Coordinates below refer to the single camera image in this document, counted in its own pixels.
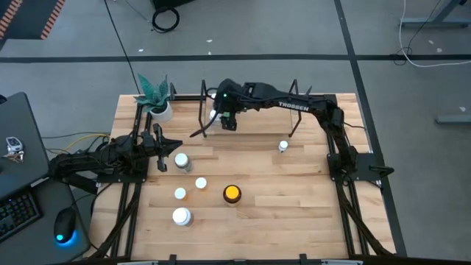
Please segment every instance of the orange lid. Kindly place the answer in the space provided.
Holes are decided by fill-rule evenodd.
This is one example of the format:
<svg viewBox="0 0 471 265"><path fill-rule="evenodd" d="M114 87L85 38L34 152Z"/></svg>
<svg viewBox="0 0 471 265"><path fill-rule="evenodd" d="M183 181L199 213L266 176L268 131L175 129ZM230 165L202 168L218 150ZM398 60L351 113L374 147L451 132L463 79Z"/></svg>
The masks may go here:
<svg viewBox="0 0 471 265"><path fill-rule="evenodd" d="M230 185L226 188L226 197L228 199L236 199L241 192L234 185Z"/></svg>

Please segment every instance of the floor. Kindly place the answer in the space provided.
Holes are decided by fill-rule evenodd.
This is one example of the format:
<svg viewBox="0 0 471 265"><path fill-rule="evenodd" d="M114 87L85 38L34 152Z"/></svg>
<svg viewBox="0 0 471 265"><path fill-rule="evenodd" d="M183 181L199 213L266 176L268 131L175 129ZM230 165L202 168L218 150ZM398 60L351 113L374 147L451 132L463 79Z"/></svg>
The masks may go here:
<svg viewBox="0 0 471 265"><path fill-rule="evenodd" d="M149 0L128 2L151 18ZM435 3L409 0L406 16L427 17ZM180 25L165 35L151 31L124 0L108 5L127 54L137 57L134 72L153 82L168 75L178 93L196 93L201 79L215 86L227 77L267 82L279 89L288 89L296 78L301 91L312 85L313 92L357 93L334 1L197 0L178 9ZM341 5L357 55L388 55L399 49L402 1L342 0ZM471 4L457 7L450 16L471 18ZM163 26L172 19L172 14L158 18ZM414 33L404 29L404 42ZM414 54L471 54L470 33L470 28L424 29L414 39ZM209 54L327 54L340 59L184 61L185 55ZM4 44L0 61L12 59L0 63L0 93L25 91L43 136L109 132L118 95L136 93L123 55L102 0L67 0L48 39ZM182 57L138 58L164 55ZM15 63L21 57L29 63ZM88 57L93 62L38 62L61 57ZM358 64L386 164L396 169L390 182L408 255L471 260L471 127L433 122L439 114L461 113L460 107L465 113L471 110L471 64ZM59 138L44 144L64 148L70 141ZM78 147L89 144L84 141Z"/></svg>

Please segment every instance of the black desk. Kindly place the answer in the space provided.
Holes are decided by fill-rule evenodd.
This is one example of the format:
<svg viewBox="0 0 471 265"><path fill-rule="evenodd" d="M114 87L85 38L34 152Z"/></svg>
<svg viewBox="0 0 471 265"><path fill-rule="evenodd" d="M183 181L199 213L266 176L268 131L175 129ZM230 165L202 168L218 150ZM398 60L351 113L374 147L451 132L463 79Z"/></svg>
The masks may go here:
<svg viewBox="0 0 471 265"><path fill-rule="evenodd" d="M25 93L16 93L0 104L0 156L6 155L6 137L15 136L24 145L23 163L0 158L0 198L44 177L48 158L35 117Z"/></svg>
<svg viewBox="0 0 471 265"><path fill-rule="evenodd" d="M5 138L15 136L24 145L24 162L0 159L0 198L45 177L49 167L43 142L25 93L10 96L0 104L0 155L7 154ZM82 218L77 209L75 238L60 245L54 239L57 213L72 205L74 196L68 185L46 180L33 187L43 216L0 243L0 264L54 264L70 261L89 248Z"/></svg>
<svg viewBox="0 0 471 265"><path fill-rule="evenodd" d="M89 248L78 209L75 240L59 245L54 239L54 220L60 210L74 201L71 189L62 183L46 180L33 188L43 217L0 243L1 265L43 265L70 261Z"/></svg>

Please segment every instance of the green plant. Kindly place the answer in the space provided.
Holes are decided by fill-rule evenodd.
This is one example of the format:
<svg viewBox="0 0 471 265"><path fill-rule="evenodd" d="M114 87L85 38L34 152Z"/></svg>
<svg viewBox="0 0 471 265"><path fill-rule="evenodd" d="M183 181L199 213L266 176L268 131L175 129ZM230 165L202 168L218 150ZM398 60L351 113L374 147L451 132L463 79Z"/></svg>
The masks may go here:
<svg viewBox="0 0 471 265"><path fill-rule="evenodd" d="M167 83L167 76L165 80L161 82L159 86L153 86L149 80L145 77L138 75L139 82L141 84L144 96L137 96L135 100L137 103L143 105L144 111L149 112L153 108L164 111L167 107L167 101L169 100L169 84Z"/></svg>

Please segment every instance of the butcher block table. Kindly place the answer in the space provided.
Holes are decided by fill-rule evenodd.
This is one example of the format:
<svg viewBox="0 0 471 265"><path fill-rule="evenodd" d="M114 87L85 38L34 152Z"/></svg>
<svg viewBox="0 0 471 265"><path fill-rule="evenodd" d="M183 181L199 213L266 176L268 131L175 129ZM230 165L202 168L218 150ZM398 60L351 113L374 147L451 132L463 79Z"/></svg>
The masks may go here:
<svg viewBox="0 0 471 265"><path fill-rule="evenodd" d="M363 126L355 94L336 96L345 121ZM171 121L160 125L166 138L183 140L183 145L166 159L165 173L157 170L157 158L150 159L139 202L132 260L168 260L171 254L176 254L177 260L298 259L300 253L308 258L347 258L336 186L327 166L326 135L315 117L303 113L292 138L287 135L296 124L297 112L285 115L290 110L283 110L285 114L280 115L279 108L264 110L263 115L273 110L275 124L288 123L282 132L267 131L269 124L259 126L253 122L251 126L240 126L249 127L246 132L189 138L199 129L199 102L176 101L171 102L171 107ZM133 96L121 95L113 137L130 133L135 112ZM251 110L241 115L257 114ZM145 118L142 115L141 129ZM363 129L345 130L359 152L369 151ZM279 153L277 146L282 140L288 141L289 147ZM192 173L184 175L174 165L174 156L180 152L191 159ZM204 191L196 189L198 177L208 181ZM236 208L226 206L222 198L224 187L230 184L242 191ZM364 222L383 246L394 252L380 189L368 182L355 184ZM174 198L179 187L187 190L186 201ZM96 200L90 229L93 244L101 244L116 223L120 194L121 184L115 183ZM172 213L179 207L193 213L190 227L173 223ZM355 251L359 253L356 228L353 222L350 225ZM126 237L127 227L121 234L119 255L124 254Z"/></svg>

